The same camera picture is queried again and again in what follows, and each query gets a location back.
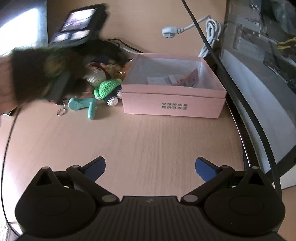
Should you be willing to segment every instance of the key ring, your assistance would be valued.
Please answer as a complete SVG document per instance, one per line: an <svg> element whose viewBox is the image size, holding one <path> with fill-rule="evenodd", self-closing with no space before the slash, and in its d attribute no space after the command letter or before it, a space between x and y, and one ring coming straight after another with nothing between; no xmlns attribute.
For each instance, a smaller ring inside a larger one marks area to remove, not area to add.
<svg viewBox="0 0 296 241"><path fill-rule="evenodd" d="M63 108L62 109L59 109L57 111L57 116L62 116L64 114L66 114L68 111L68 109L66 109L66 104L65 104L65 100L63 100Z"/></svg>

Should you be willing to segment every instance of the thin black wire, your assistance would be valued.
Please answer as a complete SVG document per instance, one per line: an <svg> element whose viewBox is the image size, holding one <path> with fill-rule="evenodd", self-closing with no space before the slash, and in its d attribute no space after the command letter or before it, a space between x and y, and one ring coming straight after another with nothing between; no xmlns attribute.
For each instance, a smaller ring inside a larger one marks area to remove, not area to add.
<svg viewBox="0 0 296 241"><path fill-rule="evenodd" d="M2 203L2 209L3 209L3 213L4 213L4 217L5 217L5 221L6 221L7 225L9 226L9 228L10 228L10 229L14 232L14 234L15 234L16 236L18 236L18 237L20 237L20 235L14 230L14 228L11 226L10 222L8 222L8 219L7 219L7 216L6 216L6 213L5 213L5 209L4 209L2 189L3 189L3 174L4 174L4 166L5 166L5 160L6 160L7 150L8 150L8 147L9 147L9 143L10 143L10 139L11 139L11 134L12 134L13 128L14 128L14 126L15 126L15 122L16 122L16 120L17 120L17 118L18 118L19 113L20 113L20 110L21 110L21 107L19 107L18 110L17 110L17 113L16 113L16 116L15 116L15 119L13 120L12 126L11 126L10 131L9 131L8 139L7 139L7 142L6 142L6 147L5 147L4 156L3 156L3 162L2 162L1 187L0 187L1 203Z"/></svg>
<svg viewBox="0 0 296 241"><path fill-rule="evenodd" d="M191 12L189 7L187 6L185 0L181 0L181 1L182 1L183 5L184 5L185 9L187 10L188 14L190 15L191 19L193 20L194 25L197 28L197 31L199 32L203 42L205 43L205 46L207 46L211 56L213 57L214 61L218 65L218 67L220 67L220 69L222 70L222 73L224 74L226 79L229 80L228 84L231 85L231 88L234 90L234 92L236 94L236 97L239 99L239 101L241 102L241 104L245 108L248 116L252 120L252 122L254 124L254 127L255 127L256 131L258 132L258 135L259 135L260 139L262 140L263 147L264 147L264 150L266 152L266 156L267 156L267 159L268 159L268 162L269 162L269 165L270 165L270 168L271 168L272 177L273 177L273 180L274 180L275 190L276 190L277 194L279 195L279 197L281 198L281 182L280 182L280 179L279 179L279 174L277 172L276 161L274 159L274 155L273 155L272 149L270 147L269 141L268 141L268 139L267 139L267 137L265 135L265 132L264 132L262 126L260 125L260 122L258 121L258 119L257 119L255 113L253 112L252 108L250 107L249 103L246 101L243 94L240 92L239 88L233 82L232 78L230 77L230 75L228 74L226 69L224 68L223 64L220 62L220 60L216 56L214 50L212 49L211 45L207 41L207 38L203 34L200 26L198 25L193 13Z"/></svg>
<svg viewBox="0 0 296 241"><path fill-rule="evenodd" d="M140 51L138 49L135 49L135 48L129 46L128 44L126 44L125 42L121 41L120 39L108 39L108 41L114 41L114 40L122 43L123 45L125 45L126 47L128 47L128 48L130 48L130 49L132 49L134 51L137 51L138 53L144 53L144 52L142 52L142 51Z"/></svg>

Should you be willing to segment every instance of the teal phone stand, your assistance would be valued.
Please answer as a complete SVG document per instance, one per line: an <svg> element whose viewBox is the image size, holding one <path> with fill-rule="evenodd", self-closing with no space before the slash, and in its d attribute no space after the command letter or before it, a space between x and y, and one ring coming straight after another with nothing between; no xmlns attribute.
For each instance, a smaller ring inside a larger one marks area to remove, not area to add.
<svg viewBox="0 0 296 241"><path fill-rule="evenodd" d="M96 114L97 99L96 98L85 98L77 99L71 98L68 102L68 107L71 110L79 110L81 108L89 108L87 112L87 117L90 120L93 120Z"/></svg>

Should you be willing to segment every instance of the pink box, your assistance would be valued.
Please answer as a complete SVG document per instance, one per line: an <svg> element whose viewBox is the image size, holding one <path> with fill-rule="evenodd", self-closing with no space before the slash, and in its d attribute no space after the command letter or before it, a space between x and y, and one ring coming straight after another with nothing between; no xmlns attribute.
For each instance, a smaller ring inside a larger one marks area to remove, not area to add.
<svg viewBox="0 0 296 241"><path fill-rule="evenodd" d="M184 75L197 68L194 87L151 85L147 77ZM124 113L218 118L226 90L201 57L138 54L122 83Z"/></svg>

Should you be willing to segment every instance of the device screen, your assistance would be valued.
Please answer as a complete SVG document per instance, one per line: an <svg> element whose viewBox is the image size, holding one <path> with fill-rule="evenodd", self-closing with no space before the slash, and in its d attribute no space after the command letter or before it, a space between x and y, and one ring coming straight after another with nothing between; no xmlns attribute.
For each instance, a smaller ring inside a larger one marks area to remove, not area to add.
<svg viewBox="0 0 296 241"><path fill-rule="evenodd" d="M71 13L64 24L62 31L80 30L86 28L95 11L96 8Z"/></svg>

